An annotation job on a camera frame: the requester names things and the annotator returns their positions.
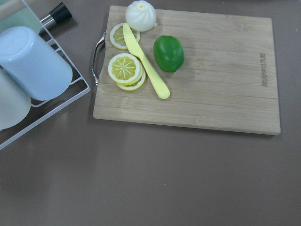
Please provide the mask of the bamboo cutting board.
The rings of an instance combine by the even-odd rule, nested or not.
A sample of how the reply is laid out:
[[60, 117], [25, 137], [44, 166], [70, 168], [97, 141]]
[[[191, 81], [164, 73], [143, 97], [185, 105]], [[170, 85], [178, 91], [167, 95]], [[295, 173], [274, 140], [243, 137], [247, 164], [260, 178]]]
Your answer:
[[[93, 116], [200, 129], [277, 135], [281, 132], [272, 20], [187, 11], [157, 10], [158, 25], [140, 45], [170, 89], [160, 99], [149, 80], [135, 91], [117, 87], [108, 63], [120, 49], [105, 40]], [[158, 68], [153, 43], [176, 37], [184, 63], [176, 72]]]

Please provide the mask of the mint green cup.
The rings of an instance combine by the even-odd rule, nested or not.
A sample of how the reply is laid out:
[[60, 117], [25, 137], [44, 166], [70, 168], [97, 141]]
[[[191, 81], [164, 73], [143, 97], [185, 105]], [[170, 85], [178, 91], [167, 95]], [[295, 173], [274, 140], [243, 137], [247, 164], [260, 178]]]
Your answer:
[[0, 32], [16, 26], [29, 27], [37, 34], [39, 34], [41, 29], [40, 21], [28, 8], [21, 9], [8, 17], [1, 19]]

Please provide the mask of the yellow plastic knife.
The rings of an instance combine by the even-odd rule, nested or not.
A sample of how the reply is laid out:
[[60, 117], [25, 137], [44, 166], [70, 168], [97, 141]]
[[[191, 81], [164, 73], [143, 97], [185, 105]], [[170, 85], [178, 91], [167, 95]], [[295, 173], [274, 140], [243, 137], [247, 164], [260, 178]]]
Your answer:
[[168, 99], [170, 97], [169, 88], [145, 56], [142, 48], [138, 44], [138, 41], [134, 37], [131, 28], [127, 23], [123, 23], [123, 35], [129, 52], [140, 59], [158, 97], [161, 99]]

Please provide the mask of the green lime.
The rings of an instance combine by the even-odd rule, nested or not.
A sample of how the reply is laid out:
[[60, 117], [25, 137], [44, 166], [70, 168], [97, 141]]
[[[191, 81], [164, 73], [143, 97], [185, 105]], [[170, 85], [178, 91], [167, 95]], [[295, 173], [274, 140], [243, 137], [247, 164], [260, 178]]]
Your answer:
[[153, 54], [159, 68], [167, 73], [176, 72], [184, 63], [182, 45], [173, 36], [159, 36], [154, 42]]

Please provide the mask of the light blue cup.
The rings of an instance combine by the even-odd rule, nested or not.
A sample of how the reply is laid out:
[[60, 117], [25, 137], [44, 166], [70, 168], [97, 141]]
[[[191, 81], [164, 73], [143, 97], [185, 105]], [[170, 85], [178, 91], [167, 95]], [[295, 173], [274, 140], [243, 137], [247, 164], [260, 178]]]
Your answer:
[[33, 29], [9, 28], [0, 34], [0, 65], [33, 99], [50, 100], [64, 93], [72, 68]]

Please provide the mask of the white cup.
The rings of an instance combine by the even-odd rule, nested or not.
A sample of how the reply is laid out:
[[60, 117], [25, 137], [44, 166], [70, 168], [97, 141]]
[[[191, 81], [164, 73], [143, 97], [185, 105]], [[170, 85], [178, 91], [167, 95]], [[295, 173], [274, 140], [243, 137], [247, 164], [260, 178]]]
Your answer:
[[31, 108], [31, 98], [3, 70], [0, 70], [0, 129], [21, 122]]

